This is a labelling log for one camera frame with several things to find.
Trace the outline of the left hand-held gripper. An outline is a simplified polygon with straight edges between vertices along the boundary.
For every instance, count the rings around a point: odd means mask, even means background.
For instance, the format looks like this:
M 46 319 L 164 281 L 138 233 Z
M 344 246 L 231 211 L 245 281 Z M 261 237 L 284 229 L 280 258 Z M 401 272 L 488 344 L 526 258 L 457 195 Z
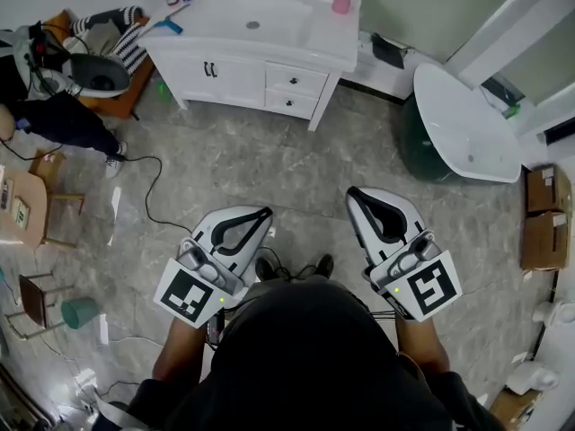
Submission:
M 199 328 L 246 289 L 242 274 L 271 227 L 269 207 L 239 205 L 206 214 L 169 259 L 154 302 Z M 218 261 L 209 255 L 218 251 Z

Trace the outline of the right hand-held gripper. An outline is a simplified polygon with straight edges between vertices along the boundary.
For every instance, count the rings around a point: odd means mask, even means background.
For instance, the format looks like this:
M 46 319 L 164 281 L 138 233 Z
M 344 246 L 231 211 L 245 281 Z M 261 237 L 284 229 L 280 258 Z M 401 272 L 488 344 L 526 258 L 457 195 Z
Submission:
M 375 266 L 367 280 L 403 319 L 425 321 L 462 295 L 450 252 L 437 246 L 431 230 L 424 231 L 411 201 L 384 189 L 352 186 L 345 202 L 368 264 Z M 389 258 L 389 251 L 397 252 Z

